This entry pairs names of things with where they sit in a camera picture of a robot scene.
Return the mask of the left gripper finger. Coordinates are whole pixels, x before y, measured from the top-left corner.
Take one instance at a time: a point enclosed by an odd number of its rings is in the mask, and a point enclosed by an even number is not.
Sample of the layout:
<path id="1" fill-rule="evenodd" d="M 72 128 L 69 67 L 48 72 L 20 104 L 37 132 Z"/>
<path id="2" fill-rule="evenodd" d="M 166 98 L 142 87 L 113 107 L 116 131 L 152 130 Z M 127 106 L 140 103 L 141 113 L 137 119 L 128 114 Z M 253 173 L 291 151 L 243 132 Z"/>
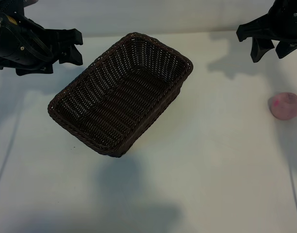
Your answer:
<path id="1" fill-rule="evenodd" d="M 83 57 L 81 53 L 77 50 L 75 45 L 71 45 L 66 51 L 62 52 L 59 58 L 59 63 L 70 63 L 77 66 L 83 65 Z"/>
<path id="2" fill-rule="evenodd" d="M 16 74 L 18 76 L 23 76 L 28 74 L 52 74 L 52 73 L 53 73 L 52 64 L 49 64 L 47 66 L 42 66 L 34 70 L 16 68 Z"/>

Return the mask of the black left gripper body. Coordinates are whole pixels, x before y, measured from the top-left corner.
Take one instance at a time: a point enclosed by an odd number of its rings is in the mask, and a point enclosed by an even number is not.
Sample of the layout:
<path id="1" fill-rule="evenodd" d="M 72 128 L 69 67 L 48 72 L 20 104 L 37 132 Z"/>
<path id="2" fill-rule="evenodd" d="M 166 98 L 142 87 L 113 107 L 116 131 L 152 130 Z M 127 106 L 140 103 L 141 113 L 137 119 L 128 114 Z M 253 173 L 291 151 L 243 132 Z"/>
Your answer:
<path id="1" fill-rule="evenodd" d="M 71 45 L 82 44 L 76 29 L 45 29 L 21 14 L 0 14 L 0 70 L 53 65 Z"/>

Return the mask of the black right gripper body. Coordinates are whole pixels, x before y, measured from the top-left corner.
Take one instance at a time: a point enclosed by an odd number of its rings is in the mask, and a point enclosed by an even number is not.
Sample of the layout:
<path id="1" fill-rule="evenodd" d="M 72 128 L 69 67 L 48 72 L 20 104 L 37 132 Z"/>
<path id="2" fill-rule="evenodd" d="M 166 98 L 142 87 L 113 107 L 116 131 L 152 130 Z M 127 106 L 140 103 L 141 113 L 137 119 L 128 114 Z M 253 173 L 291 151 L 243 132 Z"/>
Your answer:
<path id="1" fill-rule="evenodd" d="M 272 47 L 273 40 L 296 43 L 297 7 L 271 8 L 266 15 L 239 25 L 236 34 L 240 42 L 251 37 L 260 47 Z"/>

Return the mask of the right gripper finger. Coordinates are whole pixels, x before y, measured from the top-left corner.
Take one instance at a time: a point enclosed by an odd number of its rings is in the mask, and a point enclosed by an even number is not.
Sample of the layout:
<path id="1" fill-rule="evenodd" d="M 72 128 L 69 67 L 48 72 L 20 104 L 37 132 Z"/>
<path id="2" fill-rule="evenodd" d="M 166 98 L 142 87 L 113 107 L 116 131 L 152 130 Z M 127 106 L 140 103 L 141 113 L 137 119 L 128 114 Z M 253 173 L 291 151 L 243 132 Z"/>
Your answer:
<path id="1" fill-rule="evenodd" d="M 297 49 L 297 42 L 289 43 L 280 41 L 276 47 L 277 56 L 282 59 Z"/>
<path id="2" fill-rule="evenodd" d="M 257 63 L 261 58 L 271 49 L 274 49 L 275 46 L 271 40 L 261 39 L 261 38 L 252 38 L 252 48 L 250 56 L 254 63 Z"/>

